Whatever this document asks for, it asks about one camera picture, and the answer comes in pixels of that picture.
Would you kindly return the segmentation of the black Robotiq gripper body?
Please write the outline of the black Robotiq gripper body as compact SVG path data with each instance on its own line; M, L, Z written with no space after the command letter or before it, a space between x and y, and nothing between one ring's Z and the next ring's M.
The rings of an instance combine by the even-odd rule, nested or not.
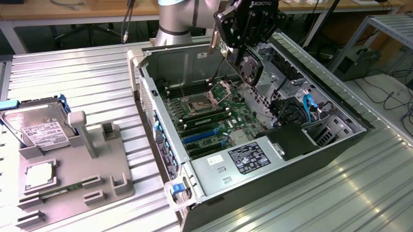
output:
M247 42L251 46L257 45L257 32L263 20L264 11L275 12L279 10L280 2L277 0L237 0L232 6L248 7L247 23Z

